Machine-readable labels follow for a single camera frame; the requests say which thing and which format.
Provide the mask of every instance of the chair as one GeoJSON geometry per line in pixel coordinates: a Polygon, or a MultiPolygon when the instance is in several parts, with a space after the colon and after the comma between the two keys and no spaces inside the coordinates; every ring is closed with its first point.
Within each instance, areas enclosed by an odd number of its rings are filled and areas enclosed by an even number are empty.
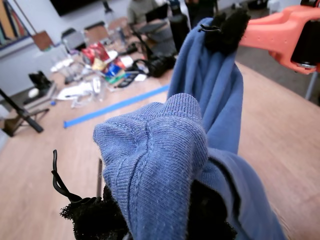
{"type": "Polygon", "coordinates": [[[126,16],[119,17],[110,22],[110,24],[108,25],[109,34],[111,35],[111,32],[114,33],[114,31],[119,27],[122,28],[123,33],[127,38],[132,36],[131,29],[128,24],[128,18],[126,16]]]}
{"type": "Polygon", "coordinates": [[[105,23],[103,21],[97,22],[93,25],[84,28],[86,43],[88,45],[106,40],[109,37],[105,23]]]}
{"type": "Polygon", "coordinates": [[[86,48],[85,36],[82,32],[76,31],[74,28],[69,28],[61,34],[61,41],[70,53],[71,50],[78,50],[86,48]]]}

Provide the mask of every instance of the fabric fold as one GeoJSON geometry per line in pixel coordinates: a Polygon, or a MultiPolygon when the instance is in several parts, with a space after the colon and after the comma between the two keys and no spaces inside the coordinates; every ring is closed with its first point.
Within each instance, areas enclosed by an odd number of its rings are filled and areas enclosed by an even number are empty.
{"type": "Polygon", "coordinates": [[[133,238],[185,239],[190,187],[208,159],[196,99],[181,93],[110,118],[93,139],[133,238]]]}

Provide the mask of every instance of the table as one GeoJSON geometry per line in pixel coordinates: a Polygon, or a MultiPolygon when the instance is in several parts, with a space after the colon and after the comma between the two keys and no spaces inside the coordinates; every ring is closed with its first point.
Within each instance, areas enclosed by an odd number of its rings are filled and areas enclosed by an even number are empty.
{"type": "MultiPolygon", "coordinates": [[[[239,154],[257,171],[271,206],[293,240],[320,236],[320,109],[295,93],[239,64],[244,100],[239,154]]],[[[92,140],[96,124],[164,102],[161,93],[89,121],[63,129],[63,121],[142,94],[170,82],[162,78],[134,82],[103,102],[71,109],[58,102],[39,122],[41,134],[20,128],[0,152],[0,239],[73,240],[72,223],[59,216],[69,201],[52,187],[52,151],[67,188],[81,197],[96,194],[100,151],[92,140]]],[[[57,87],[63,78],[55,74],[57,87]]]]}

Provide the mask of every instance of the wall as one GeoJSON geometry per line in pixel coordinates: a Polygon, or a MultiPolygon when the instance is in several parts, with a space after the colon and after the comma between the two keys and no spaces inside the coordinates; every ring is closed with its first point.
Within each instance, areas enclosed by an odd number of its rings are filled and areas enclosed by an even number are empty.
{"type": "MultiPolygon", "coordinates": [[[[60,40],[61,32],[68,28],[82,30],[96,22],[107,22],[111,19],[110,14],[105,15],[105,9],[101,1],[94,2],[64,16],[58,15],[50,0],[16,0],[16,2],[35,30],[37,32],[46,30],[55,43],[60,40]]],[[[130,0],[108,0],[109,6],[114,10],[113,16],[115,18],[126,16],[129,2],[130,0]]]]}

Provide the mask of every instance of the laptop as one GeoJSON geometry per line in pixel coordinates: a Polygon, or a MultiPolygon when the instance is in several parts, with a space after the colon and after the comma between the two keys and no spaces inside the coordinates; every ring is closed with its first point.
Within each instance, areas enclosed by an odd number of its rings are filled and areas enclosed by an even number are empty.
{"type": "Polygon", "coordinates": [[[168,4],[165,3],[164,5],[157,7],[156,9],[150,12],[147,12],[145,14],[146,22],[149,23],[156,19],[166,19],[168,16],[168,7],[168,4]]]}
{"type": "MultiPolygon", "coordinates": [[[[160,7],[157,7],[156,9],[146,13],[145,14],[146,22],[149,23],[149,22],[156,20],[156,19],[166,19],[168,16],[168,7],[169,6],[166,3],[160,7]]],[[[167,24],[166,21],[161,21],[161,22],[157,22],[157,23],[149,23],[149,24],[146,24],[143,27],[141,27],[137,32],[139,32],[140,34],[153,33],[156,30],[165,26],[166,24],[167,24]]]]}

